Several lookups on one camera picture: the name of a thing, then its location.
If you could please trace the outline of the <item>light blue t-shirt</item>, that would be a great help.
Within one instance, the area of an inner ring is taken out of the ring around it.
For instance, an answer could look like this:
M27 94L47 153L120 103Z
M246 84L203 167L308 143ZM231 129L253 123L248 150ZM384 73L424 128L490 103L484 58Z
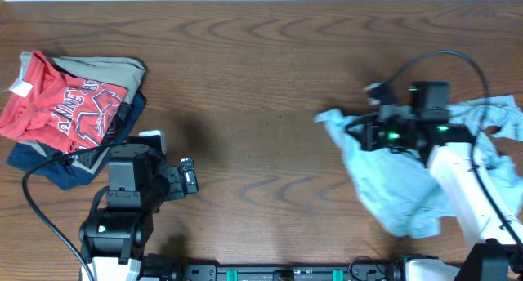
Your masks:
M478 127L498 127L497 138L522 140L522 110L512 95L496 96L489 107L481 99L449 106L452 123L464 124L471 132ZM483 113L488 118L482 124ZM418 152L407 150L393 154L389 149L363 151L360 143L345 132L355 120L340 109L315 116L323 123L355 186L359 200L381 226L396 237L422 239L440 233L440 219L454 216L449 200L437 181L420 162Z

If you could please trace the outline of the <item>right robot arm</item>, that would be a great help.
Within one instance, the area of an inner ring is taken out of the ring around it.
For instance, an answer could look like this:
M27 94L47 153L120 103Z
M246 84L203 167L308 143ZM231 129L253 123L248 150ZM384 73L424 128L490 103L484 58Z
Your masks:
M522 274L522 224L496 190L476 136L452 124L443 105L415 107L400 114L383 105L345 127L365 151L415 149L449 198L470 248L460 267L434 256L403 256L390 269L391 280L505 280Z

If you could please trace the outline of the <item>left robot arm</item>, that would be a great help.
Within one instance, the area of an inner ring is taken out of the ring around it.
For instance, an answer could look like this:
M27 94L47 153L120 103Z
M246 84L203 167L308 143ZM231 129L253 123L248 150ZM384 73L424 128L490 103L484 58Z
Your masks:
M169 256L145 254L153 217L167 201L196 194L192 158L169 167L161 149L125 144L111 150L109 185L93 199L79 230L86 266L81 280L183 280L183 267Z

